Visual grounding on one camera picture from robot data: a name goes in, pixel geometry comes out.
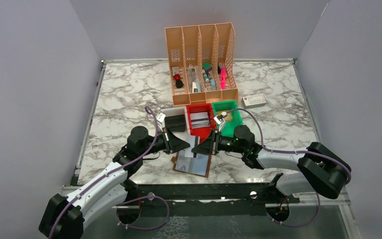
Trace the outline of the red plastic bin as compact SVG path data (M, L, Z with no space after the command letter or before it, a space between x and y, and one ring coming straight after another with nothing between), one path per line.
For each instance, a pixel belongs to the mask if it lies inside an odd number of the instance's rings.
M217 124L214 120L214 113L213 113L213 109L212 109L211 104L189 105L189 106L187 106L187 112L188 112L188 119L189 119L189 126L190 126L190 134L191 135L199 136L201 140L205 140L208 137L208 135L210 134L212 129L217 129ZM210 126L192 129L191 128L190 114L191 113L199 113L199 112L208 112L209 120L210 120Z

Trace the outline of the brown leather card holder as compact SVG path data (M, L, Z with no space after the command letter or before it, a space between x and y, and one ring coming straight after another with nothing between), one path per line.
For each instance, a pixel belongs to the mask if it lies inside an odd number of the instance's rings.
M208 178L211 156L197 154L196 157L186 157L186 151L181 150L171 158L173 170L189 175Z

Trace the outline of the white plastic bin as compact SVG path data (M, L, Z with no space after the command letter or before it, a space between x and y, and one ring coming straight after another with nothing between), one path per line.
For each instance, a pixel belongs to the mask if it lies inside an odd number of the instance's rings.
M167 117L175 116L175 115L185 115L186 123L187 123L187 131L185 131L185 132L187 132L187 133L190 132L188 112L187 112L186 107L167 108L167 109L162 109L161 112L164 112Z

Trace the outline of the green plastic bin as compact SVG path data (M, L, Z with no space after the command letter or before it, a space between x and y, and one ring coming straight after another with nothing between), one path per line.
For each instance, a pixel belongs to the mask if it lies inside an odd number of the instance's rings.
M221 112L227 112L232 109L238 108L238 105L235 100L230 101L221 101L221 102L213 102L212 109L214 115L219 115ZM223 130L221 131L223 136L233 137L235 127L239 125L243 125L243 121L239 111L232 111L233 121L226 122Z

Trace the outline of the peach plastic file organizer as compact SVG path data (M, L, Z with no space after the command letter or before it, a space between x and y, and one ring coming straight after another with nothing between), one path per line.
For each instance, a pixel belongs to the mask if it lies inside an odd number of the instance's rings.
M199 105L238 101L233 74L235 29L232 23L177 26L165 28L173 105ZM210 63L211 71L202 68ZM220 67L226 67L226 89L220 86ZM184 87L177 89L173 76L180 74ZM193 93L196 82L198 93Z

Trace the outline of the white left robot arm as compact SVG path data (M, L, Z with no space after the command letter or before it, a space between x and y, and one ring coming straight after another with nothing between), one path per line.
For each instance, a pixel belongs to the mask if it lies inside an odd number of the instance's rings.
M86 227L110 208L134 205L139 209L142 198L130 177L143 165L144 156L159 151L176 153L189 147L169 129L150 136L147 128L134 127L127 144L98 176L66 196L56 194L49 200L39 231L48 239L79 239Z

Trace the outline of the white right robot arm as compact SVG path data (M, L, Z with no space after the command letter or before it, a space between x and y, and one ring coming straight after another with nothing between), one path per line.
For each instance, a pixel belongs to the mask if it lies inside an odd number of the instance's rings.
M316 192L328 199L337 199L351 181L351 168L319 142L307 148L279 150L265 148L255 141L255 135L245 125L235 128L232 137L212 130L207 139L192 148L193 153L216 155L220 151L242 155L241 160L252 169L286 169L272 181L273 191L289 196Z

